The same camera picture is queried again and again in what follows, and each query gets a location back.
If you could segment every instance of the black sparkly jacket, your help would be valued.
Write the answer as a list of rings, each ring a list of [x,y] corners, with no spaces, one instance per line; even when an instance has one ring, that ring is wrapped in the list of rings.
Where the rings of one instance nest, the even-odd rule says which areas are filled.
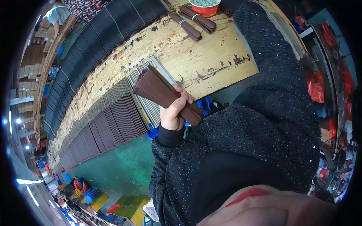
[[[161,225],[191,224],[192,188],[199,164],[210,151],[249,156],[277,167],[291,190],[299,193],[308,192],[318,167],[319,118],[291,46],[256,3],[242,4],[233,18],[260,72],[232,105],[206,117],[190,138],[181,142],[183,131],[161,129],[153,140],[149,190]],[[167,140],[180,144],[169,148]]]

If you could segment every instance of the red lips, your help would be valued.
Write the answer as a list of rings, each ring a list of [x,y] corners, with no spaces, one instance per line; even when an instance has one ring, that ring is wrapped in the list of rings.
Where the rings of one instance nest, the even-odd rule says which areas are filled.
[[[270,194],[271,194],[271,192],[266,191],[264,189],[252,188],[252,189],[249,189],[249,190],[241,193],[234,201],[227,204],[225,207],[233,206],[233,205],[235,205],[235,204],[237,204],[237,203],[241,202],[242,200],[244,200],[246,198],[249,198],[249,197],[260,197],[260,196],[265,196],[265,195],[270,195]]]

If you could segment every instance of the hand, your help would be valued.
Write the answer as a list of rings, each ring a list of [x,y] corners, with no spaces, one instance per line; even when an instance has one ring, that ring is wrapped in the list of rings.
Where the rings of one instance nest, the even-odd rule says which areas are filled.
[[[168,108],[160,106],[161,125],[163,128],[177,131],[184,127],[184,119],[179,117],[178,114],[185,107],[186,102],[192,104],[194,98],[188,94],[186,90],[176,84],[172,85],[177,92],[181,93],[181,97],[177,98]]]

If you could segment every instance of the brown leather strap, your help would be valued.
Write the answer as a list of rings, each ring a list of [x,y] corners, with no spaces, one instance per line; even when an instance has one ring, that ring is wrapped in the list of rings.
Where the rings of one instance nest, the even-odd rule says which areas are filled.
[[[138,77],[133,93],[149,99],[156,104],[168,108],[181,94],[152,66],[144,70]],[[180,111],[179,116],[192,126],[201,121],[202,110],[195,104],[187,103]]]
[[[194,41],[198,41],[200,40],[201,34],[200,32],[198,32],[193,26],[191,26],[190,24],[188,24],[186,21],[183,21],[183,19],[175,14],[175,13],[168,13],[168,15],[177,23],[179,23],[181,25],[181,27],[186,31],[186,33],[190,36],[190,38]]]
[[[182,6],[180,7],[180,14],[192,20],[192,17],[197,13],[192,11],[192,9]],[[202,15],[196,15],[193,21],[209,34],[213,33],[216,29],[216,24]]]

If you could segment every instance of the red bowl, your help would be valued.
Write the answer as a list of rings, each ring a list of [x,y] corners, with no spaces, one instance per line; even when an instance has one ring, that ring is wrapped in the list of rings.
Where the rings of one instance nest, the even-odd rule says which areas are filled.
[[[191,3],[191,7],[192,9],[197,12],[198,14],[204,16],[204,17],[211,17],[213,15],[216,14],[216,12],[218,11],[218,7],[220,4],[221,0],[219,1],[218,4],[215,4],[214,6],[209,6],[209,7],[200,7],[197,5],[194,5],[191,0],[189,0],[189,3]]]

